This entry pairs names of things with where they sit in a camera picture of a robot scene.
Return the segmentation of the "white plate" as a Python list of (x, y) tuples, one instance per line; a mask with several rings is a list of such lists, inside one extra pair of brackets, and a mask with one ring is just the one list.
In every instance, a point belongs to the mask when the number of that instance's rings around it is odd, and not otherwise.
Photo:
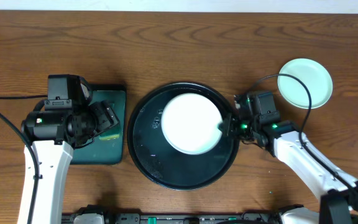
[(188, 155), (212, 150), (222, 137), (223, 117), (207, 97), (184, 93), (171, 99), (163, 109), (161, 129), (167, 142)]

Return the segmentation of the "mint green plate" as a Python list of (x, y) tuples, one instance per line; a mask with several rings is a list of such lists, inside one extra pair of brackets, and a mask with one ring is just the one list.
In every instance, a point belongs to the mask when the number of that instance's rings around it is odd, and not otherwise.
[[(301, 80), (311, 95), (311, 108), (319, 108), (328, 102), (333, 93), (333, 81), (329, 72), (318, 62), (307, 58), (296, 58), (287, 62), (279, 74), (287, 74)], [(295, 79), (279, 76), (279, 92), (293, 106), (307, 109), (308, 95)]]

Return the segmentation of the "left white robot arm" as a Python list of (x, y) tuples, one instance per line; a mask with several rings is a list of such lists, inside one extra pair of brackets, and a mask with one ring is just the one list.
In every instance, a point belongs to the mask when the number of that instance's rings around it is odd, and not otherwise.
[(78, 75), (49, 75), (47, 98), (21, 124), (25, 179), (18, 223), (61, 223), (68, 168), (76, 149), (121, 135), (113, 106), (120, 85), (89, 84)]

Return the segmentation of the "green yellow sponge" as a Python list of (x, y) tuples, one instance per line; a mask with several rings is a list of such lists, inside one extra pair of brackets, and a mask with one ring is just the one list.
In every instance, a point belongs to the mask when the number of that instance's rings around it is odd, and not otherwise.
[(109, 141), (112, 139), (117, 139), (119, 138), (120, 134), (119, 133), (102, 133), (101, 135), (99, 135), (99, 139), (101, 141)]

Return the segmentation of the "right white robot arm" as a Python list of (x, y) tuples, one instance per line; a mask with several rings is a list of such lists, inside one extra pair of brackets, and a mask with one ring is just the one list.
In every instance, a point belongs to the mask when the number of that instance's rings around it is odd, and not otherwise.
[(220, 124), (223, 135), (270, 153), (319, 200), (318, 212), (291, 205), (272, 214), (269, 223), (358, 223), (358, 179), (319, 152), (302, 128), (281, 120), (272, 92), (236, 95), (234, 102), (239, 114), (229, 114)]

